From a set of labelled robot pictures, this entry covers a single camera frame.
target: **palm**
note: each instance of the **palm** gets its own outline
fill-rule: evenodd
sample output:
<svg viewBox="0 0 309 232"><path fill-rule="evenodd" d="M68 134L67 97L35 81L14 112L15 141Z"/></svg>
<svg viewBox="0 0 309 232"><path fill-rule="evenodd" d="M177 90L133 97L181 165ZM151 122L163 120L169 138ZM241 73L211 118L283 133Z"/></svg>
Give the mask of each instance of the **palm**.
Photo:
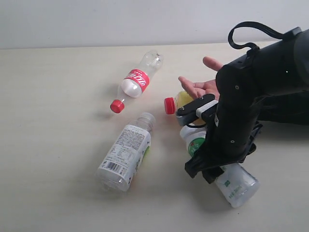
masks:
<svg viewBox="0 0 309 232"><path fill-rule="evenodd" d="M222 67L221 63L210 57L204 57L203 63L207 67L215 71L218 71ZM179 81L181 82L181 85L184 88L184 90L194 99L199 98L205 94L213 94L215 95L216 99L219 99L219 92L215 80L193 83L181 76L179 77Z"/></svg>

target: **nutrition label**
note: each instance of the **nutrition label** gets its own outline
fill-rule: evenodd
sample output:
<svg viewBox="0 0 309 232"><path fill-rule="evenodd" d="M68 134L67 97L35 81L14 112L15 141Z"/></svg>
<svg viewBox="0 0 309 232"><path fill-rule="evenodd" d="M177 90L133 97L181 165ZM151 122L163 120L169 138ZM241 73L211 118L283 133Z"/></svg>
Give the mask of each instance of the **nutrition label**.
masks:
<svg viewBox="0 0 309 232"><path fill-rule="evenodd" d="M120 175L129 184L145 150L150 146L150 139L148 131L132 125L125 126L100 168Z"/></svg>

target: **red bottle cap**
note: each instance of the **red bottle cap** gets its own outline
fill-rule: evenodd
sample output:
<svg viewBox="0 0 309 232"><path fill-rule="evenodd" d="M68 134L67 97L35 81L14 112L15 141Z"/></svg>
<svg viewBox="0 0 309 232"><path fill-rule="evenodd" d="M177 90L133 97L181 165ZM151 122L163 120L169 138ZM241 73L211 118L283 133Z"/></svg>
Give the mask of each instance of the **red bottle cap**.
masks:
<svg viewBox="0 0 309 232"><path fill-rule="evenodd" d="M111 110L115 113L120 113L125 108L125 105L120 100L114 100L111 104Z"/></svg>
<svg viewBox="0 0 309 232"><path fill-rule="evenodd" d="M172 115L176 112L174 98L165 98L164 99L165 113Z"/></svg>

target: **plastic bottle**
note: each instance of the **plastic bottle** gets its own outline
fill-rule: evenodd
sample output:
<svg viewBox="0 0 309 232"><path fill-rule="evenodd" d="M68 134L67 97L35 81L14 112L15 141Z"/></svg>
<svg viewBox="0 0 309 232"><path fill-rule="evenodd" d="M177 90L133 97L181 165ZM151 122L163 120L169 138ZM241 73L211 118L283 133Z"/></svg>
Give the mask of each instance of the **plastic bottle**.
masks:
<svg viewBox="0 0 309 232"><path fill-rule="evenodd" d="M168 115L172 115L176 113L177 109L183 107L184 105L187 105L192 101L193 98L191 98L191 96L186 91L179 92L174 98L165 98L164 99L165 113ZM199 118L196 121L194 121L193 124L204 125L205 122Z"/></svg>
<svg viewBox="0 0 309 232"><path fill-rule="evenodd" d="M119 85L117 99L111 103L111 110L120 113L128 99L138 98L142 95L162 64L162 55L159 55L155 50L147 52L139 65L131 70Z"/></svg>
<svg viewBox="0 0 309 232"><path fill-rule="evenodd" d="M122 130L107 156L98 167L96 176L104 187L126 192L145 153L150 147L155 118L142 113Z"/></svg>
<svg viewBox="0 0 309 232"><path fill-rule="evenodd" d="M185 140L186 149L192 157L205 141L206 129L185 126L180 131L180 136ZM260 182L239 163L232 163L221 168L224 173L214 182L233 208L245 204L258 191Z"/></svg>

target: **barcode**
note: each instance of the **barcode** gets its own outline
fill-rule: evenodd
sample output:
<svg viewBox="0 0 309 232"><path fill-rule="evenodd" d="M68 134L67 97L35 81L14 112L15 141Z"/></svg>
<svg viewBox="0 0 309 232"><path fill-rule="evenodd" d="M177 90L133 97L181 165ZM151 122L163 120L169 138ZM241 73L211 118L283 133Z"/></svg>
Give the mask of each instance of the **barcode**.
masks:
<svg viewBox="0 0 309 232"><path fill-rule="evenodd" d="M112 170L112 171L118 173L118 172L120 171L120 169L121 169L121 166L120 166L119 164L110 162L110 163L106 166L106 168L108 168L108 169L110 169L110 170Z"/></svg>

